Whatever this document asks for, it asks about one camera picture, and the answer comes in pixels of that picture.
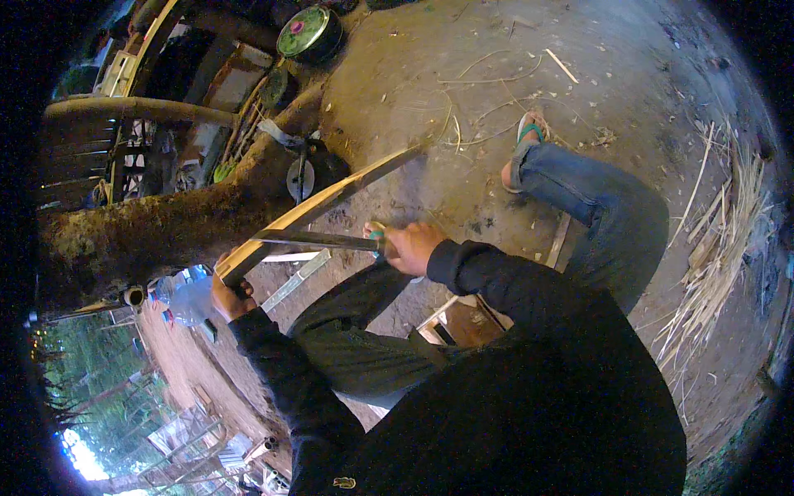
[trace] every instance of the person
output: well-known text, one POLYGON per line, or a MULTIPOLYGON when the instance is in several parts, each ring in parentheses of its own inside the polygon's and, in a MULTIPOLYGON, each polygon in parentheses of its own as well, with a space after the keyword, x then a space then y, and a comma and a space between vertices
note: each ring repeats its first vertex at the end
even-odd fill
POLYGON ((633 176, 542 143, 544 127, 538 112, 522 120, 503 183, 588 227, 565 274, 427 224, 386 228, 385 260, 287 335, 214 276, 214 304, 290 429, 290 494, 681 493, 684 432, 625 317, 664 252, 666 205, 633 176), (362 330, 417 276, 479 294, 515 325, 482 348, 432 352, 362 330), (332 390, 391 412, 364 434, 332 390))

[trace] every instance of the hand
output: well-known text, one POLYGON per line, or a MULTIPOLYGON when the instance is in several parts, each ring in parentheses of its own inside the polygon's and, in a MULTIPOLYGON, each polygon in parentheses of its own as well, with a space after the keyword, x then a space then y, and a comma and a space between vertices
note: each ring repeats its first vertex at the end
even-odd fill
POLYGON ((425 222, 409 224, 405 229, 386 228, 386 260, 403 274, 427 275, 427 263, 433 250, 449 238, 439 228, 425 222))
MULTIPOLYGON (((230 252, 221 255, 215 267, 229 256, 229 254, 230 252)), ((226 287, 223 281, 221 281, 221 278, 218 277, 217 271, 212 275, 212 304, 223 318, 226 319, 227 324, 256 308, 256 301, 250 298, 253 296, 253 286, 251 286, 248 281, 244 280, 240 283, 240 288, 249 296, 245 300, 240 299, 234 291, 226 287)))

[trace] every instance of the pot lid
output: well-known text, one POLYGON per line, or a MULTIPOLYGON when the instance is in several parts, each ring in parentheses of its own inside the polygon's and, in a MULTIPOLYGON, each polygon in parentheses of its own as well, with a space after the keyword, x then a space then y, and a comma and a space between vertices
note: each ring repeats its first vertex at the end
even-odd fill
POLYGON ((331 15, 327 8, 313 6, 301 10, 281 29, 276 48, 285 57, 298 55, 309 48, 328 26, 331 15))

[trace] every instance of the leg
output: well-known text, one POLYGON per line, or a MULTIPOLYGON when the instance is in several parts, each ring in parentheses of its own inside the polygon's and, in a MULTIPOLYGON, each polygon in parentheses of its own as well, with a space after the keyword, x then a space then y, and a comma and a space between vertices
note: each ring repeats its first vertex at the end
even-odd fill
POLYGON ((502 177, 509 187, 588 227, 565 273, 584 286, 609 290, 628 314, 665 253, 669 215, 664 200, 616 167, 540 144, 535 131, 519 143, 502 177))
POLYGON ((408 340, 366 331, 412 277, 376 262, 321 296, 295 320, 288 335, 335 391, 391 408, 437 370, 408 340))

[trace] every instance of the logo patch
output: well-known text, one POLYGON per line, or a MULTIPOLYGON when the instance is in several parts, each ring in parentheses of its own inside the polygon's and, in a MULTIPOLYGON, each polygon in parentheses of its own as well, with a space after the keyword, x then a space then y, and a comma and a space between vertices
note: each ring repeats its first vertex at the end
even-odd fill
POLYGON ((356 486, 356 480, 350 477, 336 477, 333 480, 333 486, 341 489, 352 489, 356 486))

